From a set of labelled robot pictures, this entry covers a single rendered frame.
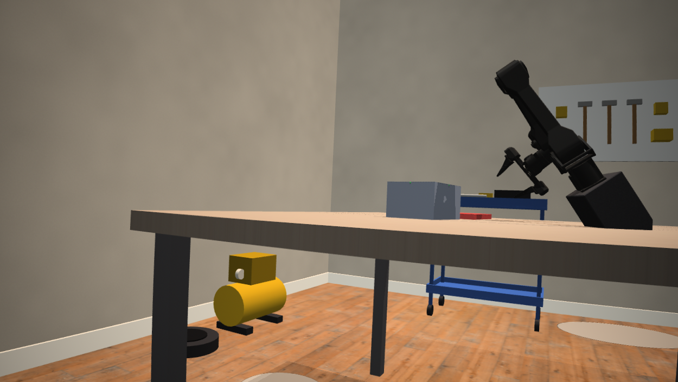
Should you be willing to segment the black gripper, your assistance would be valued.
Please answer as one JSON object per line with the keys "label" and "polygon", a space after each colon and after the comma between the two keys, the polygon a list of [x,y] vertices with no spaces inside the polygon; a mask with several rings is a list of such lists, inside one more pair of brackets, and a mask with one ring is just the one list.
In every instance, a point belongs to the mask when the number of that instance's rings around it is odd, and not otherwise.
{"label": "black gripper", "polygon": [[[523,190],[521,193],[518,193],[514,198],[518,198],[519,196],[525,195],[527,193],[535,193],[535,194],[540,194],[541,196],[545,195],[549,191],[549,189],[546,187],[546,185],[542,182],[539,181],[538,179],[535,178],[535,175],[537,175],[541,170],[546,168],[550,163],[547,162],[547,160],[540,154],[539,151],[535,152],[532,156],[530,156],[525,162],[522,162],[522,160],[519,158],[521,155],[516,151],[515,148],[513,147],[508,147],[505,149],[505,161],[503,163],[502,168],[500,168],[499,173],[497,173],[497,177],[500,176],[507,168],[513,164],[515,161],[516,164],[519,165],[519,167],[524,171],[524,173],[527,175],[528,178],[530,178],[530,181],[535,184],[534,186],[530,186],[528,189]],[[526,166],[526,168],[523,167],[523,165]],[[530,174],[530,173],[531,174]]]}

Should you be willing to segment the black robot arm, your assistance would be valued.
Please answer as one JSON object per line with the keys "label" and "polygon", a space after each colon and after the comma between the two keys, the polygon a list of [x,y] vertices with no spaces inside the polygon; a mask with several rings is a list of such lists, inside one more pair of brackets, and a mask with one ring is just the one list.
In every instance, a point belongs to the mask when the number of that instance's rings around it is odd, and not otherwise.
{"label": "black robot arm", "polygon": [[569,173],[568,178],[576,190],[584,192],[606,180],[592,160],[596,155],[593,149],[573,130],[561,126],[535,94],[522,61],[513,60],[496,74],[497,86],[516,102],[530,125],[530,145],[549,163],[553,162],[561,175]]}

